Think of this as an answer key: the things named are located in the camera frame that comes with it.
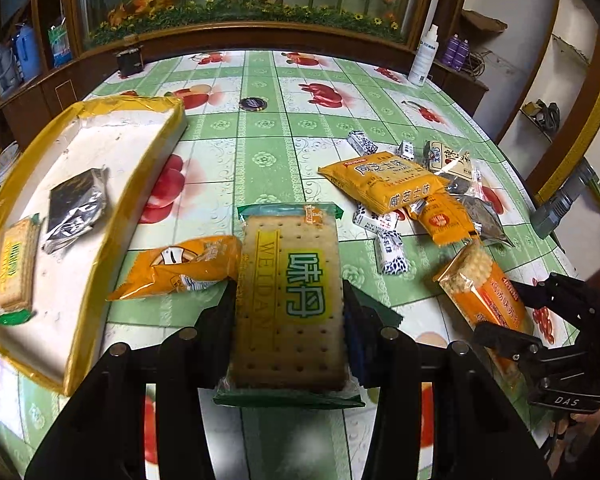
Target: yellow trim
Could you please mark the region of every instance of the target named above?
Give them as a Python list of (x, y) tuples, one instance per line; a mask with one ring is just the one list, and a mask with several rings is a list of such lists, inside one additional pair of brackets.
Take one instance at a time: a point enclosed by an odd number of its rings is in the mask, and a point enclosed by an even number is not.
[(549, 200), (551, 196), (560, 189), (560, 186), (569, 177), (574, 168), (579, 164), (582, 157), (585, 155), (587, 148), (596, 136), (600, 129), (600, 92), (596, 97), (596, 102), (591, 109), (591, 113), (587, 118), (582, 131), (578, 138), (573, 143), (567, 155), (558, 165), (554, 174), (544, 183), (540, 190), (536, 193), (536, 200), (542, 204)]
[(103, 325), (106, 296), (115, 285), (117, 270), (128, 247), (128, 241), (136, 228), (136, 220), (142, 209), (139, 196), (147, 196), (153, 182), (173, 151), (180, 134), (184, 130), (186, 117), (182, 102), (176, 98), (136, 98), (112, 96), (74, 103), (53, 119), (33, 140), (0, 188), (0, 239), (5, 222), (19, 197), (29, 176), (35, 170), (46, 150), (62, 134), (65, 128), (78, 119), (109, 114), (115, 110), (150, 110), (167, 112), (174, 110), (165, 122), (136, 170), (126, 184), (120, 200), (112, 211), (104, 231), (96, 264), (92, 267), (86, 285), (86, 293), (80, 305), (78, 323), (72, 339), (71, 351), (64, 370), (62, 383), (47, 377), (35, 368), (11, 357), (10, 350), (0, 341), (0, 354), (28, 378), (41, 386), (70, 396), (91, 368), (99, 350), (99, 331)]

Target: table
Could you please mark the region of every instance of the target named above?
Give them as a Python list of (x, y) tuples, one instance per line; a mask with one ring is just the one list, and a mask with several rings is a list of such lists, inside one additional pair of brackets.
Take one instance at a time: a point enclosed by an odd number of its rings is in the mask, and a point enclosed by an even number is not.
[[(480, 127), (430, 82), (417, 88), (404, 75), (384, 68), (325, 56), (277, 52), (217, 52), (151, 63), (129, 78), (110, 76), (88, 98), (135, 91), (143, 96), (185, 92), (188, 127), (174, 149), (182, 160), (184, 185), (164, 218), (139, 224), (120, 279), (140, 250), (215, 234), (239, 234), (235, 206), (267, 202), (335, 202), (342, 275), (394, 308), (400, 329), (419, 341), (446, 346), (467, 340), (470, 329), (430, 277), (459, 250), (436, 247), (419, 225), (398, 224), (412, 265), (400, 276), (376, 268), (374, 236), (352, 223), (353, 201), (317, 174), (319, 166), (353, 158), (346, 136), (363, 130), (380, 150), (403, 139), (422, 150), (440, 140), (471, 151), (490, 198), (501, 213), (513, 248), (491, 246), (494, 259), (514, 280), (533, 283), (555, 271), (577, 276), (551, 240), (536, 237), (529, 223), (533, 205), (515, 171)], [(240, 109), (241, 98), (261, 97), (263, 111)], [(179, 327), (195, 323), (200, 311), (217, 303), (224, 284), (202, 292), (110, 306), (102, 349), (114, 342), (132, 348), (153, 345)], [(548, 347), (573, 342), (573, 326), (551, 314)], [(536, 441), (544, 441), (549, 420), (530, 408), (525, 389), (503, 386)], [(152, 399), (154, 389), (148, 388)], [(364, 408), (333, 411), (238, 409), (216, 406), (212, 391), (201, 390), (203, 419), (219, 480), (359, 479), (371, 438), (376, 392), (362, 392)], [(0, 358), (0, 452), (20, 473), (68, 399), (52, 394), (17, 373)], [(420, 477), (428, 479), (432, 446), (423, 446)], [(148, 478), (157, 467), (147, 463)]]

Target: orange snack package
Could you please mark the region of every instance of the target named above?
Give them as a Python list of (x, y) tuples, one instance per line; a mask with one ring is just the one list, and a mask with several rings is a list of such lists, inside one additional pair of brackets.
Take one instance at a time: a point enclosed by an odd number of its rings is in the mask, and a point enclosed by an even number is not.
[(241, 247), (235, 236), (209, 236), (142, 251), (107, 300), (202, 290), (226, 278), (237, 281)]
[(464, 206), (443, 191), (411, 204), (409, 218), (419, 221), (436, 245), (444, 246), (477, 236)]
[(318, 168), (347, 195), (383, 215), (445, 189), (448, 180), (389, 152), (359, 156)]
[[(481, 321), (489, 321), (526, 334), (533, 333), (518, 292), (480, 240), (474, 239), (462, 248), (433, 280), (440, 284), (471, 328)], [(503, 377), (512, 383), (518, 376), (514, 362), (490, 354)]]

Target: tablecloth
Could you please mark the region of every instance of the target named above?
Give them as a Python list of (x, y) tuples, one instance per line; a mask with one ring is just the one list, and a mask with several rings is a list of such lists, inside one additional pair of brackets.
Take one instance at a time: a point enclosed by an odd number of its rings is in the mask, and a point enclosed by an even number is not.
[[(172, 160), (184, 176), (171, 207), (139, 224), (120, 272), (124, 278), (138, 251), (215, 234), (239, 234), (235, 207), (248, 203), (335, 202), (342, 275), (403, 316), (400, 329), (419, 341), (446, 345), (467, 340), (470, 330), (453, 304), (431, 281), (459, 245), (438, 248), (419, 225), (400, 220), (398, 231), (410, 260), (399, 276), (378, 273), (374, 235), (352, 223), (355, 204), (317, 173), (319, 166), (356, 156), (346, 141), (363, 130), (380, 150), (402, 140), (422, 150), (439, 140), (467, 148), (481, 170), (488, 197), (514, 247), (491, 246), (495, 261), (513, 279), (542, 280), (555, 271), (576, 276), (550, 238), (540, 240), (529, 223), (533, 205), (515, 171), (480, 127), (444, 92), (427, 81), (422, 88), (403, 74), (345, 59), (278, 51), (229, 51), (165, 59), (143, 72), (111, 75), (88, 98), (135, 91), (143, 96), (172, 92), (183, 98), (188, 127)], [(240, 99), (259, 97), (262, 111), (240, 108)], [(195, 323), (217, 303), (224, 284), (202, 292), (110, 306), (102, 351), (117, 341), (132, 348), (153, 345)], [(548, 347), (573, 342), (576, 330), (551, 314), (553, 333), (536, 335)], [(525, 402), (523, 385), (506, 391), (536, 441), (549, 419)], [(201, 390), (205, 431), (219, 480), (359, 479), (376, 412), (376, 392), (362, 391), (364, 408), (333, 411), (239, 409), (216, 406)], [(148, 388), (148, 402), (154, 395)], [(21, 473), (68, 399), (17, 373), (0, 358), (0, 452)], [(423, 442), (420, 477), (429, 478), (432, 446)], [(147, 463), (148, 478), (157, 467)]]

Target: white bucket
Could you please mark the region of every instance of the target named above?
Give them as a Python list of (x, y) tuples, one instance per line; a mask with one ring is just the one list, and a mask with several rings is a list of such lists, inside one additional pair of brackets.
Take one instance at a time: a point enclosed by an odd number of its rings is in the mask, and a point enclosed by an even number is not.
[(2, 150), (2, 153), (0, 154), (0, 184), (7, 179), (19, 158), (20, 147), (17, 142), (12, 142)]

